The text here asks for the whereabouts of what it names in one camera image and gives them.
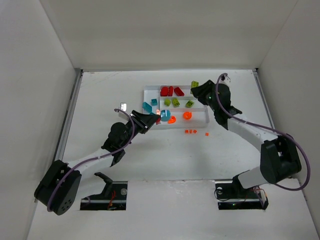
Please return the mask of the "teal rounded lego brick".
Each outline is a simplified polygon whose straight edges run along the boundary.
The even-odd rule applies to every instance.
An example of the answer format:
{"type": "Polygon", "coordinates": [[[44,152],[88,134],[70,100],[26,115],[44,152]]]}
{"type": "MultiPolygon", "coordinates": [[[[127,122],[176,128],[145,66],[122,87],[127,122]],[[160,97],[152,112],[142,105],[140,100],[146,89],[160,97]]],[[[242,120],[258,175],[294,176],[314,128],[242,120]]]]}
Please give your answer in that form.
{"type": "Polygon", "coordinates": [[[164,109],[160,112],[160,120],[162,122],[168,122],[171,119],[171,112],[168,109],[164,109]]]}

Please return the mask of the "lime lego brick cluster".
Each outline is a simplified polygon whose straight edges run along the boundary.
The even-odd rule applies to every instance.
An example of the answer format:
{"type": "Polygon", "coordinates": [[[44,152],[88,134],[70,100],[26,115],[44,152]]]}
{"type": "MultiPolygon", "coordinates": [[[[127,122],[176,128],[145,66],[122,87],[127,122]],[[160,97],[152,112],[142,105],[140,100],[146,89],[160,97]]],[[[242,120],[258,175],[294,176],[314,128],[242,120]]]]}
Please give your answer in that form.
{"type": "Polygon", "coordinates": [[[192,108],[194,106],[195,102],[192,100],[189,100],[186,104],[185,107],[186,108],[192,108]]]}
{"type": "Polygon", "coordinates": [[[193,94],[193,88],[197,88],[198,86],[199,86],[199,82],[193,80],[190,85],[190,93],[193,94]]]}

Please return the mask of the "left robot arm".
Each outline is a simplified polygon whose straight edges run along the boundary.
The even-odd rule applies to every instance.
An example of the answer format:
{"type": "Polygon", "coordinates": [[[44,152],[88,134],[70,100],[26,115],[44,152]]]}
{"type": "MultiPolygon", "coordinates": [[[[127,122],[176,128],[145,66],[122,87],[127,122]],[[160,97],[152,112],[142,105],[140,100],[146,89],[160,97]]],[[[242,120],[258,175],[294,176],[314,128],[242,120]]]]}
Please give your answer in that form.
{"type": "Polygon", "coordinates": [[[126,116],[127,123],[116,122],[103,145],[86,157],[70,162],[54,161],[34,192],[36,200],[46,206],[48,212],[60,216],[74,203],[85,172],[100,163],[108,167],[116,165],[126,154],[125,148],[138,134],[147,133],[154,124],[160,122],[158,114],[143,114],[135,110],[127,114],[124,110],[114,109],[126,116]]]}

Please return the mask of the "red long brick cluster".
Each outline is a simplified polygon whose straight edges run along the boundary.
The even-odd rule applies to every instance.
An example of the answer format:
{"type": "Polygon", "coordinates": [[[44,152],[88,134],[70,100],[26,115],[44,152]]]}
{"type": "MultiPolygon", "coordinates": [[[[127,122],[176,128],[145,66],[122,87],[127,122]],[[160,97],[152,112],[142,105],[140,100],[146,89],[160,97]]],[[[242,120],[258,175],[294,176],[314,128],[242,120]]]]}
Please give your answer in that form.
{"type": "Polygon", "coordinates": [[[159,116],[159,118],[156,120],[156,124],[158,125],[161,122],[161,111],[157,109],[156,114],[159,116]]]}

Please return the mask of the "lime small lego brick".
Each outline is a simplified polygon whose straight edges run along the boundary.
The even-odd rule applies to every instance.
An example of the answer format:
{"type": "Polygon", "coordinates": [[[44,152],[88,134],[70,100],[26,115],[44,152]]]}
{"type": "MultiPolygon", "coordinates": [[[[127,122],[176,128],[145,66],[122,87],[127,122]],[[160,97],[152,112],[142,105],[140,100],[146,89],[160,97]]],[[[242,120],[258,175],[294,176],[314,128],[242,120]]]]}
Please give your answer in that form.
{"type": "Polygon", "coordinates": [[[170,100],[170,99],[165,99],[165,100],[164,100],[164,104],[165,104],[166,106],[170,106],[171,100],[170,100]]]}

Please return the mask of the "lime lego plate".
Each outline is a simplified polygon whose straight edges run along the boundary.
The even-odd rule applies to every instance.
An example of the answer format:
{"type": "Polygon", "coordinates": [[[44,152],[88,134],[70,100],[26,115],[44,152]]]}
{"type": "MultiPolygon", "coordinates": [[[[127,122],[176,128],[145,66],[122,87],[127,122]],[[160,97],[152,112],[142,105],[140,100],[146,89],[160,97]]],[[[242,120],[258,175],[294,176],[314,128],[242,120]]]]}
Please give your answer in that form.
{"type": "Polygon", "coordinates": [[[173,98],[171,100],[171,102],[172,102],[172,105],[173,105],[174,108],[177,108],[177,107],[180,106],[180,102],[179,102],[179,100],[177,98],[173,98]]]}

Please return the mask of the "red rounded lego brick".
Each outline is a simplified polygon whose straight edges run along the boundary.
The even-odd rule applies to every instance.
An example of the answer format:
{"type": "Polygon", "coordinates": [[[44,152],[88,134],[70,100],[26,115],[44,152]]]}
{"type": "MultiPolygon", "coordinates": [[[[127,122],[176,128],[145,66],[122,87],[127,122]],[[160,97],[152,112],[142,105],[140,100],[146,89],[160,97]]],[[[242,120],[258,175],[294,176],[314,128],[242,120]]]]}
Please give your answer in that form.
{"type": "Polygon", "coordinates": [[[167,86],[163,86],[160,90],[161,97],[167,97],[169,94],[169,88],[167,86]]]}

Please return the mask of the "red lego brick cluster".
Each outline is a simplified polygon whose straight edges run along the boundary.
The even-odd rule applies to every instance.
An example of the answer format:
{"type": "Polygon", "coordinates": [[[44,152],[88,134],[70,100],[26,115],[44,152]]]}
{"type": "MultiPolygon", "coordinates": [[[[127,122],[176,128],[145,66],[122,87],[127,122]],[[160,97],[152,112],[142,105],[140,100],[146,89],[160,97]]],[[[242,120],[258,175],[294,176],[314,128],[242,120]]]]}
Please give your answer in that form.
{"type": "Polygon", "coordinates": [[[168,88],[168,96],[169,96],[169,97],[172,97],[172,96],[173,96],[173,93],[174,93],[174,87],[173,87],[173,86],[170,86],[170,87],[168,88]]]}

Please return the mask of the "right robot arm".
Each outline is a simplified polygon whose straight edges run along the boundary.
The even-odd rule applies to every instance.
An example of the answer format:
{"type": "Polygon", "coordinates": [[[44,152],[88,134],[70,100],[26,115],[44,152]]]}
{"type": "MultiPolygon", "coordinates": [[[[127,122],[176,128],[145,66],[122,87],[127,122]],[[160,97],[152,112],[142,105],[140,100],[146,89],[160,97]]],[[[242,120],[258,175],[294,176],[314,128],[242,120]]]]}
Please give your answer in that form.
{"type": "Polygon", "coordinates": [[[231,92],[227,85],[208,80],[191,88],[191,93],[213,110],[215,121],[220,126],[237,134],[259,151],[259,166],[233,177],[232,181],[239,189],[277,184],[301,171],[301,161],[292,139],[249,125],[243,113],[231,105],[231,92]]]}

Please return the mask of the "orange round disc piece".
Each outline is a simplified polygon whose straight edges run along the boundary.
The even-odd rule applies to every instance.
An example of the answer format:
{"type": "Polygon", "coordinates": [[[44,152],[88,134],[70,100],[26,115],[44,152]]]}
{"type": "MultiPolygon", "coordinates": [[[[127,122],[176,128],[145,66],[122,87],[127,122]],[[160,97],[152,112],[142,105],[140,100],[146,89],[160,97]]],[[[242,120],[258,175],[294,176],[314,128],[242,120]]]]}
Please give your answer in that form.
{"type": "Polygon", "coordinates": [[[185,119],[185,120],[190,120],[192,118],[192,112],[190,111],[186,111],[183,113],[182,117],[185,119]]]}

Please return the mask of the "red long lego brick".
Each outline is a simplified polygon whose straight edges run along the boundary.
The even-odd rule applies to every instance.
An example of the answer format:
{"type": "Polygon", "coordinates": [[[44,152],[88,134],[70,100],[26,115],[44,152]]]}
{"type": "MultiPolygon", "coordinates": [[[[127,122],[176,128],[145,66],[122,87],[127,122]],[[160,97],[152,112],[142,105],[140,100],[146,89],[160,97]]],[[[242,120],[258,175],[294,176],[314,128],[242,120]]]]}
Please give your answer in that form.
{"type": "Polygon", "coordinates": [[[185,95],[185,93],[181,90],[180,87],[175,87],[173,91],[178,97],[183,97],[185,95]]]}

